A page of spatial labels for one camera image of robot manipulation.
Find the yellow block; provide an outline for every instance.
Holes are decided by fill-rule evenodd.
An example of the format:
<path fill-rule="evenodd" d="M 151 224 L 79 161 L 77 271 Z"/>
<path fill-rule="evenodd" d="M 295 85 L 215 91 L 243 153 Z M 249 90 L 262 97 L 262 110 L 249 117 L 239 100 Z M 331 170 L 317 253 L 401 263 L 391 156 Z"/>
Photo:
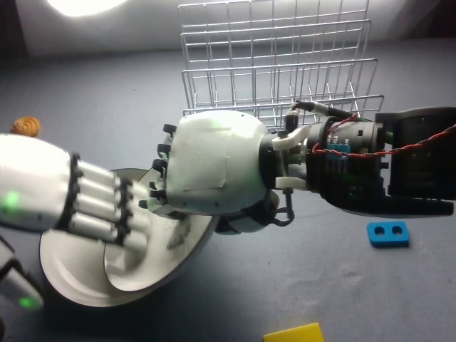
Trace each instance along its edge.
<path fill-rule="evenodd" d="M 318 323 L 263 336 L 264 342 L 325 342 Z"/>

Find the gray table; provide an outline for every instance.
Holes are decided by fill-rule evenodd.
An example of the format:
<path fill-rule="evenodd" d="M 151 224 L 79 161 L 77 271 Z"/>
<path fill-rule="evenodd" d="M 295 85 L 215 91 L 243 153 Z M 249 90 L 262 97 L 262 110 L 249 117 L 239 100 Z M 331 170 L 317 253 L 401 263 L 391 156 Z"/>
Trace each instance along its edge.
<path fill-rule="evenodd" d="M 384 110 L 456 105 L 456 40 L 371 45 L 372 93 Z M 0 72 L 0 128 L 21 115 L 41 138 L 108 169 L 147 169 L 164 123 L 185 107 L 179 51 L 36 61 Z M 377 250 L 368 217 L 294 195 L 296 220 L 236 237 L 214 235 L 177 280 L 114 309 L 76 306 L 43 277 L 39 236 L 1 229 L 43 285 L 47 307 L 0 301 L 10 341 L 261 341 L 318 321 L 328 342 L 453 341 L 455 218 L 409 219 L 409 249 Z"/>

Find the metal wire basket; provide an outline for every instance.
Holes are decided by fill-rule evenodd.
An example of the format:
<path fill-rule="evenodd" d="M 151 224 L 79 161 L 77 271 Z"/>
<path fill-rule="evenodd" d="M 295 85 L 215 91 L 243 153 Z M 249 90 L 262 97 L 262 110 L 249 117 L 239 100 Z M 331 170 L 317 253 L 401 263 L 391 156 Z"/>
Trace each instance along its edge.
<path fill-rule="evenodd" d="M 317 100 L 363 115 L 377 61 L 364 54 L 368 1 L 241 0 L 179 6 L 188 109 L 251 113 L 282 125 L 295 100 Z M 299 113 L 302 123 L 316 117 Z"/>

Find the orange round object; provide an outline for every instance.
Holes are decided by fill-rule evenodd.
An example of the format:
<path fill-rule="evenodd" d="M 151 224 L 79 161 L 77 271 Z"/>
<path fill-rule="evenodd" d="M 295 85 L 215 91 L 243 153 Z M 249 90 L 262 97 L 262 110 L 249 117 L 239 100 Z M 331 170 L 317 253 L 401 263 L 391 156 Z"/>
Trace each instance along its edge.
<path fill-rule="evenodd" d="M 41 124 L 33 116 L 23 116 L 14 121 L 11 133 L 36 137 L 41 129 Z"/>

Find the wire dish rack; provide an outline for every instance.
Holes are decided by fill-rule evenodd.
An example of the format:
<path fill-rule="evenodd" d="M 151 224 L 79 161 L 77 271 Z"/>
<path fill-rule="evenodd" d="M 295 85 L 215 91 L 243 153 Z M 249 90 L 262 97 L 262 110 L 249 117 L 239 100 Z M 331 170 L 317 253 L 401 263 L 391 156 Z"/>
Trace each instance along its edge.
<path fill-rule="evenodd" d="M 363 116 L 377 60 L 365 58 L 368 1 L 238 0 L 179 6 L 188 109 L 241 110 L 269 129 L 296 100 L 317 100 Z M 317 117 L 299 113 L 303 124 Z"/>

